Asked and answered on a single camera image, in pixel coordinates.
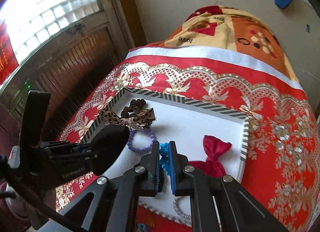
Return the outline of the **black velvet cushion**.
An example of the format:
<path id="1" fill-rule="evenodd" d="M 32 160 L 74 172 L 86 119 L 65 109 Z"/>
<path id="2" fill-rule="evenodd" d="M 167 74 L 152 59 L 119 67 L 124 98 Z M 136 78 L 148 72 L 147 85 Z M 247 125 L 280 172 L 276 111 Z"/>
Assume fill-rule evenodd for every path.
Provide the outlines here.
<path id="1" fill-rule="evenodd" d="M 90 142 L 94 157 L 92 172 L 96 176 L 107 171 L 120 156 L 129 140 L 127 126 L 106 125 Z"/>

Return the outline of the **red satin bow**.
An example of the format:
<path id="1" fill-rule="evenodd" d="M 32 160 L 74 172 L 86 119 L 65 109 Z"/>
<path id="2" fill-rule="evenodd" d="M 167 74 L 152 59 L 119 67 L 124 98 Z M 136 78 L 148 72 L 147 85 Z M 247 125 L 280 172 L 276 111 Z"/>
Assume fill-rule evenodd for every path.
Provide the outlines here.
<path id="1" fill-rule="evenodd" d="M 224 153 L 232 147 L 231 143 L 226 143 L 214 136 L 205 135 L 203 138 L 203 149 L 207 155 L 205 161 L 191 161 L 189 165 L 200 169 L 207 176 L 221 178 L 226 174 L 225 168 L 219 161 Z"/>

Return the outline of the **striped white tray box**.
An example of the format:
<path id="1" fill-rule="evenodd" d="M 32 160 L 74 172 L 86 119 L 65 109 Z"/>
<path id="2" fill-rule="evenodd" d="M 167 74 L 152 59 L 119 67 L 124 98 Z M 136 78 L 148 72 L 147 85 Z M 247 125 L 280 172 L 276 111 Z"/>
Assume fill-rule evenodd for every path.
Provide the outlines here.
<path id="1" fill-rule="evenodd" d="M 147 90 L 123 88 L 108 103 L 109 108 L 120 116 L 132 99 L 144 99 L 146 108 L 153 108 L 156 121 L 151 125 L 159 142 L 175 141 L 179 154 L 189 161 L 205 161 L 203 149 L 205 135 L 215 136 L 232 144 L 231 149 L 219 157 L 228 175 L 241 183 L 248 147 L 248 120 L 244 113 L 232 109 L 205 104 Z M 109 179 L 121 176 L 140 162 L 142 155 L 122 151 L 115 163 L 103 173 Z M 165 175 L 163 190 L 156 197 L 141 197 L 139 205 L 176 223 L 191 227 L 189 197 L 175 197 L 171 192 L 170 178 Z"/>

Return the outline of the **leopard print bow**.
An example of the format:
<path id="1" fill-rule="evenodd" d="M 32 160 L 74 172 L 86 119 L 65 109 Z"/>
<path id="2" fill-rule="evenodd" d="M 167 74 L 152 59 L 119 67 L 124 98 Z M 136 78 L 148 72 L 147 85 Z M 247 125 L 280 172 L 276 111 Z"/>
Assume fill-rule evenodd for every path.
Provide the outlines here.
<path id="1" fill-rule="evenodd" d="M 156 120 L 153 108 L 143 109 L 135 115 L 131 113 L 128 117 L 119 117 L 112 110 L 100 110 L 99 115 L 109 124 L 127 126 L 129 129 L 137 131 L 149 129 Z"/>

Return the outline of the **brown scrunchie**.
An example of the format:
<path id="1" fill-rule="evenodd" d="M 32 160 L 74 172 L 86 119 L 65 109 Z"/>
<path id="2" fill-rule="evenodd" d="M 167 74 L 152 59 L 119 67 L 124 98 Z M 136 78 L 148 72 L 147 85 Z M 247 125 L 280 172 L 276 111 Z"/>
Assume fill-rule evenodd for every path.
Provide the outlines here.
<path id="1" fill-rule="evenodd" d="M 129 106 L 125 106 L 121 111 L 121 118 L 128 119 L 130 117 L 136 116 L 146 105 L 144 99 L 132 99 Z"/>

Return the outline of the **wooden slatted headboard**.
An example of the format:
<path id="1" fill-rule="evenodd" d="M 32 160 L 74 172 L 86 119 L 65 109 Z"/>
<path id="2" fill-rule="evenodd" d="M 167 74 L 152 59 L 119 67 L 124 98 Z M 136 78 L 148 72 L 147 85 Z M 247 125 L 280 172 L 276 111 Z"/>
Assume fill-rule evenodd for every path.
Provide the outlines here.
<path id="1" fill-rule="evenodd" d="M 18 140 L 28 92 L 37 90 L 51 94 L 43 133 L 56 138 L 126 49 L 112 10 L 95 12 L 55 34 L 1 88 L 1 130 Z"/>

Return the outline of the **red gold embroidered bedspread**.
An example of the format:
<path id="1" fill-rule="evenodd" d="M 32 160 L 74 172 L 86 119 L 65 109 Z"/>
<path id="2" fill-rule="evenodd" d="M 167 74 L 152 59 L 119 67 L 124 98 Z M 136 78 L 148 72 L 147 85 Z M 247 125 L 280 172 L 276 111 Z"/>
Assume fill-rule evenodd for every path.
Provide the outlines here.
<path id="1" fill-rule="evenodd" d="M 289 231 L 319 214 L 319 135 L 298 82 L 256 58 L 204 46 L 132 50 L 88 97 L 60 139 L 80 141 L 124 87 L 178 95 L 249 119 L 242 185 Z"/>

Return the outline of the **window with grille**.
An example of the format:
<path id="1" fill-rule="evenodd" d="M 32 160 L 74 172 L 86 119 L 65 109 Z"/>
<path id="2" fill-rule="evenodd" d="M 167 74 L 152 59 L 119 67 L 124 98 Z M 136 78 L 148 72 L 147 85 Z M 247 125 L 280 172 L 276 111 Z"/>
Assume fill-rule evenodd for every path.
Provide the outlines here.
<path id="1" fill-rule="evenodd" d="M 7 0 L 1 19 L 21 63 L 58 32 L 98 11 L 97 0 Z"/>

